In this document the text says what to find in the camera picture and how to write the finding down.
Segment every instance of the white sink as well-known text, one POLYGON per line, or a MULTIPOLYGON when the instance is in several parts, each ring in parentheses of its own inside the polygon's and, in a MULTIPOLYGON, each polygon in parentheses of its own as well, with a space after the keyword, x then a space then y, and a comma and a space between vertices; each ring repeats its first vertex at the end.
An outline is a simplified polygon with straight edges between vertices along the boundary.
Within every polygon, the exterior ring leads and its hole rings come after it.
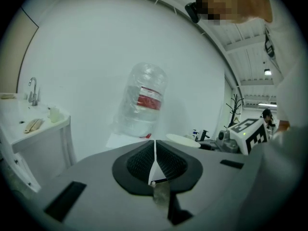
POLYGON ((50 111, 46 105, 38 103, 37 106, 32 106, 28 100, 21 98, 23 95, 15 94, 15 96, 16 99, 0 99, 0 130, 4 136, 1 139, 7 141, 14 154, 51 132, 69 125, 70 115, 63 111, 60 110, 62 114, 60 121, 52 123, 48 118, 50 111), (27 124, 35 118, 42 118, 42 125, 38 130, 25 134, 27 124))

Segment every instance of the transparent plastic bottle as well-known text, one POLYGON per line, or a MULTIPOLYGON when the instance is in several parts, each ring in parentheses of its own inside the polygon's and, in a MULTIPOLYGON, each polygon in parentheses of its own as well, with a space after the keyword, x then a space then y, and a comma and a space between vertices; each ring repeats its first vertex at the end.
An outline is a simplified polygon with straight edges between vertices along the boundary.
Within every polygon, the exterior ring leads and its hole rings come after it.
POLYGON ((117 132, 150 137, 158 121, 166 87, 167 76, 160 67, 148 63, 135 65, 115 118, 117 132))

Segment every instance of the faucet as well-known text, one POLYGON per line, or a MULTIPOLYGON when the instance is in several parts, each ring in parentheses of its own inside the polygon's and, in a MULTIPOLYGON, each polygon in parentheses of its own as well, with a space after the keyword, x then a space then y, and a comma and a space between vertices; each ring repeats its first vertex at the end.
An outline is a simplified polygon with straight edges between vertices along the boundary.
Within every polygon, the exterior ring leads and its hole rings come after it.
POLYGON ((37 101, 37 94, 36 94, 36 90, 37 90, 37 79, 35 77, 32 77, 29 81, 29 86, 31 86, 32 81, 34 80, 34 92, 32 94, 32 92, 30 92, 30 96, 29 96, 29 103, 32 103, 32 106, 36 106, 38 104, 37 101))

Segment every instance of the ceiling light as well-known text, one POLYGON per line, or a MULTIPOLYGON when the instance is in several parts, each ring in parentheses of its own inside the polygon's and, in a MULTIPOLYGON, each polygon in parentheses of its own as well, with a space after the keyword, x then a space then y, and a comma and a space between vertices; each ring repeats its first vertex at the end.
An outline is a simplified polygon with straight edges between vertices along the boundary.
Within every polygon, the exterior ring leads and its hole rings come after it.
POLYGON ((277 108, 276 104, 269 104, 269 103, 259 103, 259 106, 265 106, 265 107, 275 107, 277 108))
POLYGON ((265 75, 271 75, 270 69, 269 69, 269 68, 264 69, 264 74, 265 74, 265 75))

